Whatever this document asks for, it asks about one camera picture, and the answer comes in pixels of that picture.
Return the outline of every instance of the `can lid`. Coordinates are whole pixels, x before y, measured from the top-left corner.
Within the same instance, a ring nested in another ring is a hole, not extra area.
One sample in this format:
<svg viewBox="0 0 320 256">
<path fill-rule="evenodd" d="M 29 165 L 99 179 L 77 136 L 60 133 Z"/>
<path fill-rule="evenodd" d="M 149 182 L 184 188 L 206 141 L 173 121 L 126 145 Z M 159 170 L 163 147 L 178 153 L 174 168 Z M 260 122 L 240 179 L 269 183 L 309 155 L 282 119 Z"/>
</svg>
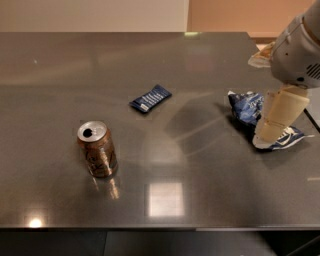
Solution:
<svg viewBox="0 0 320 256">
<path fill-rule="evenodd" d="M 90 121 L 80 126 L 78 138 L 84 142 L 100 140 L 107 132 L 107 126 L 100 121 Z"/>
</svg>

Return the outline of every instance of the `soda can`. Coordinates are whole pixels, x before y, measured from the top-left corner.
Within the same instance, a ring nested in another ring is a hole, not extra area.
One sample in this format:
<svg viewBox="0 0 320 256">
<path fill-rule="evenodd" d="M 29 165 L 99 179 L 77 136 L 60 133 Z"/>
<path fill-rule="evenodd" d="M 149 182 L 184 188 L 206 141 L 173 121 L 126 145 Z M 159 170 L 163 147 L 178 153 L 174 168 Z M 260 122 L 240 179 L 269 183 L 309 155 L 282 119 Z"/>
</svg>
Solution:
<svg viewBox="0 0 320 256">
<path fill-rule="evenodd" d="M 90 121 L 78 130 L 78 144 L 82 148 L 89 172 L 97 178 L 115 173 L 118 162 L 110 129 L 100 121 Z"/>
</svg>

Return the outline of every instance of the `wall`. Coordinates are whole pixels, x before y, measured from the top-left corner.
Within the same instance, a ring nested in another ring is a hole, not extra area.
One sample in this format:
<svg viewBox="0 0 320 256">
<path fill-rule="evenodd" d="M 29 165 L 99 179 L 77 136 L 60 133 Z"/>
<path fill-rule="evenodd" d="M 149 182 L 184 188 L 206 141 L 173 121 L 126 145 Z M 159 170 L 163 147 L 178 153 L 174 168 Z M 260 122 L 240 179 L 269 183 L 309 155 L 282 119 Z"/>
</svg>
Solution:
<svg viewBox="0 0 320 256">
<path fill-rule="evenodd" d="M 189 31 L 247 31 L 277 37 L 312 0 L 190 0 Z"/>
<path fill-rule="evenodd" d="M 185 31 L 189 0 L 0 0 L 0 31 Z"/>
</svg>

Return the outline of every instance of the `candy bar wrapper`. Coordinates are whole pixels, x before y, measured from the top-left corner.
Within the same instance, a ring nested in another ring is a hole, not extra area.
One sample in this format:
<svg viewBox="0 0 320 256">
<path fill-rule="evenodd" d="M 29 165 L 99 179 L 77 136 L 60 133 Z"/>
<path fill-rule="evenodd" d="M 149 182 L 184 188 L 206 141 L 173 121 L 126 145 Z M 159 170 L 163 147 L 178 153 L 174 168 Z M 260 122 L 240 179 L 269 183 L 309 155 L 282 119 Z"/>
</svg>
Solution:
<svg viewBox="0 0 320 256">
<path fill-rule="evenodd" d="M 148 113 L 152 108 L 170 96 L 172 94 L 169 91 L 161 85 L 156 85 L 151 91 L 131 101 L 129 105 L 142 113 Z"/>
</svg>

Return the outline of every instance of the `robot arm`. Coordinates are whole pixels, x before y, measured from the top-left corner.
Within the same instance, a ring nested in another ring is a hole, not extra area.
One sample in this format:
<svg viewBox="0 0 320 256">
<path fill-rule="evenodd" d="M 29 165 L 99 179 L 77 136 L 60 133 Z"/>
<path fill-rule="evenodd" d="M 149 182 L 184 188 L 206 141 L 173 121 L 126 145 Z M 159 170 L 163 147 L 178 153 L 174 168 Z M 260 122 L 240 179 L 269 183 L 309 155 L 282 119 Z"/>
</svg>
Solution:
<svg viewBox="0 0 320 256">
<path fill-rule="evenodd" d="M 320 0 L 297 16 L 277 38 L 271 52 L 272 75 L 284 86 L 268 93 L 253 144 L 273 144 L 308 105 L 308 88 L 320 87 Z"/>
</svg>

